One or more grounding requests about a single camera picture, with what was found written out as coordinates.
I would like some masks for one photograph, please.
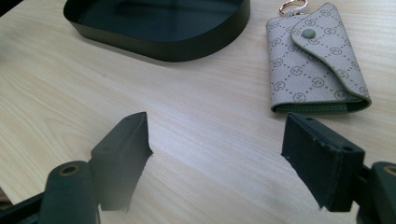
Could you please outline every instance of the wooden table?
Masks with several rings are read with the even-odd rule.
[[[312,1],[310,11],[326,1]],[[245,31],[203,59],[163,63],[81,37],[65,0],[25,0],[0,19],[0,186],[18,203],[47,174],[92,148],[124,117],[148,112],[154,151],[128,213],[103,223],[355,223],[319,210],[280,156],[285,115],[270,111],[265,23],[281,1],[251,0]],[[332,1],[348,30],[373,104],[314,116],[396,162],[394,1]]]

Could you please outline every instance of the black plastic container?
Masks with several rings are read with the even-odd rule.
[[[68,0],[64,6],[82,36],[166,62],[224,48],[249,15],[249,0]]]

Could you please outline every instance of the gray patterned wallet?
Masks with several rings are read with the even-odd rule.
[[[337,8],[267,22],[274,112],[340,114],[371,99]]]

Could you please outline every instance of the snap button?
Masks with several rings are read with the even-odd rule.
[[[312,38],[314,38],[315,37],[315,31],[314,30],[311,30],[311,29],[306,29],[306,30],[303,30],[303,33],[301,34],[304,38],[307,38],[307,39],[312,39]]]

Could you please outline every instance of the keychain ring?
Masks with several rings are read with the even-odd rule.
[[[304,2],[304,4],[302,6],[287,10],[286,12],[284,11],[286,7],[290,6],[291,4],[293,4],[295,2]],[[289,0],[288,2],[284,3],[282,5],[282,7],[280,7],[279,13],[282,16],[300,15],[300,14],[302,14],[302,12],[305,10],[305,8],[307,6],[308,6],[308,0]]]

